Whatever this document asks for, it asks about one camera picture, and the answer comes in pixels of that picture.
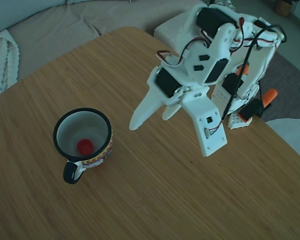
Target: screw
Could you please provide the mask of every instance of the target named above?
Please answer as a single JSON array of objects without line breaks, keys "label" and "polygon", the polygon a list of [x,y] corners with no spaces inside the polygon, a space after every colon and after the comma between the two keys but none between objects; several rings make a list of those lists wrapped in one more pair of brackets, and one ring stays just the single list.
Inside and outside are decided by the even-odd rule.
[{"label": "screw", "polygon": [[194,97],[197,99],[197,98],[199,98],[199,97],[201,97],[202,96],[202,93],[201,92],[199,92],[199,93],[196,93],[195,95],[194,95]]}]

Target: red object in mug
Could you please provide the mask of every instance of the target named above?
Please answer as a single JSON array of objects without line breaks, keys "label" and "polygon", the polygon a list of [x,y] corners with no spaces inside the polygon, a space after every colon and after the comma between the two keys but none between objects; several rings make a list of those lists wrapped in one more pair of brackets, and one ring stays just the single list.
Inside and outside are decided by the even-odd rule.
[{"label": "red object in mug", "polygon": [[77,150],[83,156],[87,156],[93,153],[94,145],[89,139],[82,139],[76,145]]}]

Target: white 3d-printed robot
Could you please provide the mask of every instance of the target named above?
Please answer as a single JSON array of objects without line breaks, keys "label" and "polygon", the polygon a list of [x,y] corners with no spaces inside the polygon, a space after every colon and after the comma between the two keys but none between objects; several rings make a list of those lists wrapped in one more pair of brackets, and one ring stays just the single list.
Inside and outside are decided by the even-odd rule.
[{"label": "white 3d-printed robot", "polygon": [[[234,129],[248,126],[256,109],[263,111],[265,103],[252,99],[285,41],[283,30],[262,18],[214,4],[195,6],[178,33],[179,56],[157,52],[161,65],[147,80],[149,91],[133,113],[130,130],[163,105],[165,121],[184,108],[193,119],[203,156],[213,154],[227,144],[222,124],[227,115]],[[215,87],[210,99],[211,85]]]}]

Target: mug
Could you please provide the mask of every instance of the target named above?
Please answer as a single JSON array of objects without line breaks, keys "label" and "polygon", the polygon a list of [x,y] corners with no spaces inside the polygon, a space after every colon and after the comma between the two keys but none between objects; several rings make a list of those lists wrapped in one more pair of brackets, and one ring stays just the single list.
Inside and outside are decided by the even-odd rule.
[{"label": "mug", "polygon": [[64,181],[75,184],[86,169],[103,163],[112,150],[112,138],[111,124],[98,110],[78,108],[61,117],[53,131],[53,142],[67,159]]}]

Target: orange handle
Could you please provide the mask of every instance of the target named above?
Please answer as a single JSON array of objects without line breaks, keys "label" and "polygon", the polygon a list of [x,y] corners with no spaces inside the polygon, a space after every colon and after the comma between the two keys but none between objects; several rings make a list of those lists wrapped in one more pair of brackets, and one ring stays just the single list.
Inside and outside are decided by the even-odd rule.
[{"label": "orange handle", "polygon": [[[237,69],[237,71],[236,71],[236,73],[235,73],[237,76],[240,75],[242,67],[243,67],[243,65],[241,65],[241,66],[238,67],[238,69]],[[245,66],[242,75],[248,75],[248,73],[249,73],[249,64],[247,64],[247,65]]]},{"label": "orange handle", "polygon": [[276,97],[278,96],[278,91],[271,88],[262,97],[263,106],[266,108]]}]

